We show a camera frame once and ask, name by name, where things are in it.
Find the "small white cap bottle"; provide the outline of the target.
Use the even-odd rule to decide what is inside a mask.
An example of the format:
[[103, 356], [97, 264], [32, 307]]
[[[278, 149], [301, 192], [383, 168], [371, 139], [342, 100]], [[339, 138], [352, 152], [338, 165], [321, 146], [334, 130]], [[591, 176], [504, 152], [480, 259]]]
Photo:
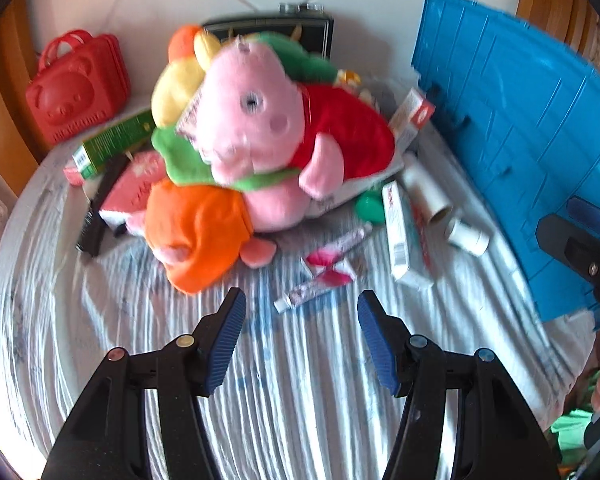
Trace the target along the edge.
[[444, 230], [446, 241], [456, 248], [476, 257], [482, 256], [489, 247], [490, 236], [459, 218], [452, 218]]

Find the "white cylinder bottle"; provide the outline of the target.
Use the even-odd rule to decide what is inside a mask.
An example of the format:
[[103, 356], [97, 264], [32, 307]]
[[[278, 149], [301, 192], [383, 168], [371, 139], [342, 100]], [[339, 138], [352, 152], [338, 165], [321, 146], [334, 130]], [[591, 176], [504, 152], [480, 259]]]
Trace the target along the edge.
[[405, 152], [402, 160], [400, 183], [422, 218], [427, 224], [441, 221], [453, 209], [451, 200], [413, 152]]

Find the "white red toothpaste box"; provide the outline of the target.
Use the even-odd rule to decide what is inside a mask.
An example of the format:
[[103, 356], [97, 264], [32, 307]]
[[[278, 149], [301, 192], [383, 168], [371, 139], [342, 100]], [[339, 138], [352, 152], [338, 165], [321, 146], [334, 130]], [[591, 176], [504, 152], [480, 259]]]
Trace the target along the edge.
[[384, 185], [382, 202], [386, 218], [391, 273], [396, 281], [402, 281], [410, 267], [405, 223], [408, 215], [405, 213], [400, 186], [396, 181]]

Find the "black comb brush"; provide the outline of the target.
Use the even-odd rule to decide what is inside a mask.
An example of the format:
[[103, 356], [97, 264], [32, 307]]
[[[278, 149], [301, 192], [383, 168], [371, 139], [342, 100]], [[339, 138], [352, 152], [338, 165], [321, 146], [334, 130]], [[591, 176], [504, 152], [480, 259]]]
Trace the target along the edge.
[[76, 249], [82, 254], [95, 258], [99, 255], [100, 245], [107, 229], [106, 222], [99, 214], [100, 207], [110, 194], [117, 180], [129, 165], [128, 156], [119, 154], [107, 162], [102, 180], [98, 185], [94, 197], [88, 204], [82, 228], [76, 240]]

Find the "red white small box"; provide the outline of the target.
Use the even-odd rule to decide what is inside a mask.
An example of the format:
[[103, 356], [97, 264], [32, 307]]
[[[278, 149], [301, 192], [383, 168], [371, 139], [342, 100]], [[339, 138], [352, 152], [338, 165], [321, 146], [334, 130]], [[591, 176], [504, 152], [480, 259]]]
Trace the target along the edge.
[[411, 88], [390, 119], [389, 127], [396, 139], [396, 150], [405, 152], [419, 131], [430, 121], [436, 107], [419, 88]]

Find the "pink toothpaste tube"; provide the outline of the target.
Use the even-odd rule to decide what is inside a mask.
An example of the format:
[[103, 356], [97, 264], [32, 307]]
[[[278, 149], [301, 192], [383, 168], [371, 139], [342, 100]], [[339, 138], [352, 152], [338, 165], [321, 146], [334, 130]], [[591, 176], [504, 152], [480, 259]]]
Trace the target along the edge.
[[299, 307], [326, 292], [355, 282], [358, 270], [348, 258], [348, 253], [360, 246], [372, 232], [373, 225], [364, 222], [303, 257], [301, 263], [309, 279], [276, 299], [275, 310], [280, 313]]

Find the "orange plush toy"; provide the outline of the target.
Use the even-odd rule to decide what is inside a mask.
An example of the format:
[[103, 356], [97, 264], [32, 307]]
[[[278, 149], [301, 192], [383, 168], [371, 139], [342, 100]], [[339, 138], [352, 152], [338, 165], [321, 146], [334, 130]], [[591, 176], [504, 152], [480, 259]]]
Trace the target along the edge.
[[145, 211], [145, 240], [172, 286], [196, 294], [237, 260], [257, 269], [269, 264], [276, 245], [254, 235], [242, 194], [210, 185], [155, 184]]

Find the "green cardboard box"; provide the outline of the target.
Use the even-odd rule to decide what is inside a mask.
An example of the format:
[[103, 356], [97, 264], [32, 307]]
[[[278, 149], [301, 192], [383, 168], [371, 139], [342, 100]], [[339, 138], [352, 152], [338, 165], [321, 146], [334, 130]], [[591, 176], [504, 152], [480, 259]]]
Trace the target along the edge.
[[143, 145], [155, 129], [150, 110], [120, 120], [81, 143], [72, 155], [76, 170], [85, 180], [100, 174], [110, 159]]

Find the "green plush toy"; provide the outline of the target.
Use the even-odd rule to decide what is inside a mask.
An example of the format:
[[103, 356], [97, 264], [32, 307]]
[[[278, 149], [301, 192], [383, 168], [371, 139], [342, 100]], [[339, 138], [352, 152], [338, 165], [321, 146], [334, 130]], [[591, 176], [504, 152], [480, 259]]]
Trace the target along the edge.
[[298, 41], [278, 32], [256, 32], [248, 35], [249, 42], [267, 44], [278, 56], [287, 76], [297, 82], [334, 84], [339, 70], [327, 58], [308, 52]]

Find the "pink pig plush toy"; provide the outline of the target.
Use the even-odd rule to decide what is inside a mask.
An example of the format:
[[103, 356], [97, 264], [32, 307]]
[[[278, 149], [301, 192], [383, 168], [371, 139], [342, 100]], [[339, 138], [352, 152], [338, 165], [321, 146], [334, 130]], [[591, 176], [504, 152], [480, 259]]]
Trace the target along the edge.
[[212, 58], [176, 130], [220, 185], [292, 170], [282, 182], [245, 192], [261, 233], [295, 226], [311, 202], [379, 174], [396, 152], [373, 107], [333, 84], [292, 81], [268, 44], [242, 38]]

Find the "red bear handbag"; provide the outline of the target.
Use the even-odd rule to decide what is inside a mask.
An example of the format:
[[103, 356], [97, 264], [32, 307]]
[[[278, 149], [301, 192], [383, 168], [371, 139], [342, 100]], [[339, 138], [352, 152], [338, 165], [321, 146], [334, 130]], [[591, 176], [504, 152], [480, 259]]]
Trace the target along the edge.
[[56, 145], [117, 115], [131, 94], [119, 40], [83, 29], [52, 40], [38, 60], [26, 101], [43, 138]]

